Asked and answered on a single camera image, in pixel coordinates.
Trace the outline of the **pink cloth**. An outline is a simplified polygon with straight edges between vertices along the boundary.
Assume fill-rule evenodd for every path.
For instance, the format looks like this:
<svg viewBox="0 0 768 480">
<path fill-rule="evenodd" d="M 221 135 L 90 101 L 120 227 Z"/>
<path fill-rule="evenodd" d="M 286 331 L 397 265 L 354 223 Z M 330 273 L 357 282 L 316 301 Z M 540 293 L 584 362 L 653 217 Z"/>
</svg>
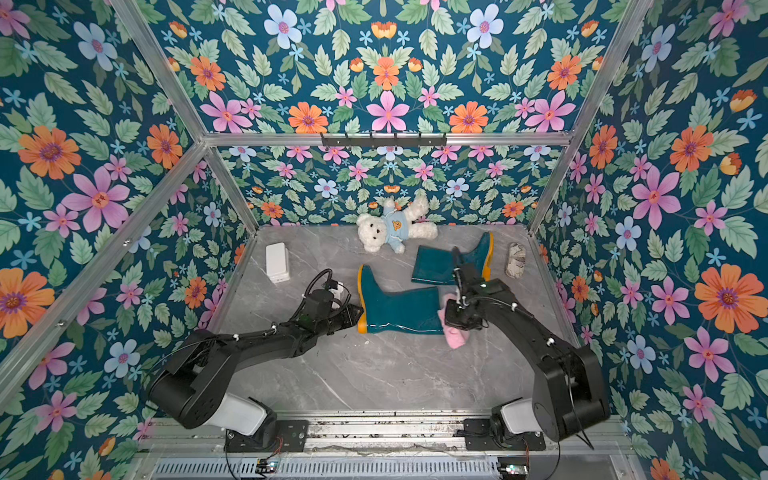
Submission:
<svg viewBox="0 0 768 480">
<path fill-rule="evenodd" d="M 440 309 L 437 314 L 441 322 L 443 333 L 448 346 L 451 349 L 459 349 L 467 343 L 469 339 L 469 332 L 466 330 L 460 330 L 458 328 L 449 326 L 446 323 L 447 303 L 449 300 L 455 300 L 455 293 L 446 293 L 441 296 Z"/>
</svg>

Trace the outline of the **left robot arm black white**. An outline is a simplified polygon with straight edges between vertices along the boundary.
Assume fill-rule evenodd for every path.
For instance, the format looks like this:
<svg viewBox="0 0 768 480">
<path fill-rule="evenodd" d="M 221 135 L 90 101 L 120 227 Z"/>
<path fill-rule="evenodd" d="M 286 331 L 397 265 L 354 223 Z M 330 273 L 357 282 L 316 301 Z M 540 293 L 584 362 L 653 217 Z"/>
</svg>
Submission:
<svg viewBox="0 0 768 480">
<path fill-rule="evenodd" d="M 229 391 L 234 375 L 272 360 L 291 359 L 319 338 L 354 327 L 364 309 L 328 290 L 305 297 L 289 320 L 245 334 L 194 331 L 147 388 L 148 399 L 187 429 L 215 426 L 243 436 L 263 429 L 272 411 Z"/>
</svg>

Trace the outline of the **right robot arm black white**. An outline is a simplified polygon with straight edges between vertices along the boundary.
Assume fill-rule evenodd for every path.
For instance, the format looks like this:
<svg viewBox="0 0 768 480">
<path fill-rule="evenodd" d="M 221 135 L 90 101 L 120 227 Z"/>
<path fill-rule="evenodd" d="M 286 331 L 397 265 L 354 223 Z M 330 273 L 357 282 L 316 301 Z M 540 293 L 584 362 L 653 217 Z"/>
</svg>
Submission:
<svg viewBox="0 0 768 480">
<path fill-rule="evenodd" d="M 460 330 L 496 326 L 534 373 L 532 394 L 500 405 L 491 419 L 501 438 L 542 433 L 560 442 L 611 416 L 596 354 L 554 334 L 499 279 L 483 279 L 475 265 L 452 250 L 458 298 L 447 302 L 445 322 Z"/>
</svg>

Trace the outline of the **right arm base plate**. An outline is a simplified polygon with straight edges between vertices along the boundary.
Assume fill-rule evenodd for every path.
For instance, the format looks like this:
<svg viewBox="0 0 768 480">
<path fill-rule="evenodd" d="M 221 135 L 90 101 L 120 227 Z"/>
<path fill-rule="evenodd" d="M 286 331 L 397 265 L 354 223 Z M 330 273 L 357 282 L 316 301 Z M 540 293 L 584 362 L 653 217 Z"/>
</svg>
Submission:
<svg viewBox="0 0 768 480">
<path fill-rule="evenodd" d="M 464 419 L 454 436 L 463 438 L 469 451 L 536 452 L 546 449 L 545 438 L 540 432 L 512 433 L 498 417 Z"/>
</svg>

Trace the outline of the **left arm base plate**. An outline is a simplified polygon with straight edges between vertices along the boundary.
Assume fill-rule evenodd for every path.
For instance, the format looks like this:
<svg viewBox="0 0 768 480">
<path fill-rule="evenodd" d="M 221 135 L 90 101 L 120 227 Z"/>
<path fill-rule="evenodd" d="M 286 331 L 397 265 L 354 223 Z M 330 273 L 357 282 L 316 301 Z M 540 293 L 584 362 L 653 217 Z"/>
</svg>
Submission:
<svg viewBox="0 0 768 480">
<path fill-rule="evenodd" d="M 302 452 L 308 439 L 307 420 L 268 419 L 251 436 L 228 431 L 224 450 L 227 453 L 295 453 Z"/>
</svg>

